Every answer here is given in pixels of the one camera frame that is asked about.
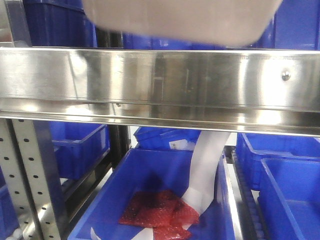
steel shelf frame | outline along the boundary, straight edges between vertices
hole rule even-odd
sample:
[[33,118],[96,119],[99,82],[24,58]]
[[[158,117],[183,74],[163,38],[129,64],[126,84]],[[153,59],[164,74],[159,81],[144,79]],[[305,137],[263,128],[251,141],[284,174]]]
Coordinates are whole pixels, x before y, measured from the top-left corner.
[[[65,239],[71,205],[37,120],[320,136],[320,52],[30,47],[22,0],[0,17],[0,166],[25,240]],[[105,170],[128,141],[114,145]]]
[[320,53],[1,48],[0,117],[320,135]]

blue crate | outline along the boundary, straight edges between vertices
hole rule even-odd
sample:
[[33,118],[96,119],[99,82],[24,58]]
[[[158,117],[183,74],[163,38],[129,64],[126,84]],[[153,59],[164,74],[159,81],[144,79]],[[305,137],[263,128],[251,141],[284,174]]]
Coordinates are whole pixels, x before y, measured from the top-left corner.
[[320,141],[315,137],[238,133],[236,153],[251,189],[260,190],[264,158],[320,161]]
[[258,48],[319,50],[320,2],[283,0]]
[[[118,224],[136,191],[171,189],[179,197],[189,184],[192,153],[131,149],[77,223],[68,240],[91,240],[90,229],[101,239],[130,240],[141,227]],[[190,240],[235,240],[224,165],[219,163],[216,199],[189,228]]]
[[146,35],[136,35],[131,33],[123,34],[124,49],[140,50],[224,50],[224,46],[213,44],[194,43],[168,39],[163,37],[153,37]]
[[6,185],[0,187],[0,239],[11,236],[19,227],[18,218]]
[[110,149],[106,125],[52,121],[50,130],[61,178],[80,179]]
[[175,129],[161,127],[139,127],[134,136],[139,143],[140,149],[170,150],[179,149],[177,145],[180,140],[197,143],[200,130]]
[[264,159],[259,204],[272,240],[320,237],[320,162]]
[[96,47],[96,29],[81,0],[24,0],[33,46]]

paper tag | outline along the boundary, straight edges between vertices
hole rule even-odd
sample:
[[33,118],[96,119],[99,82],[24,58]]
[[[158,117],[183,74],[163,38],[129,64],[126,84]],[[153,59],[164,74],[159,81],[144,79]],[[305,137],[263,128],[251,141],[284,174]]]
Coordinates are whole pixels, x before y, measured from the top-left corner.
[[101,148],[104,149],[106,147],[106,129],[102,129],[100,132],[101,136]]
[[169,145],[172,150],[185,150],[188,146],[188,141],[186,139],[170,141]]
[[93,228],[91,228],[90,230],[90,236],[92,240],[101,240],[101,238],[96,235],[95,230]]

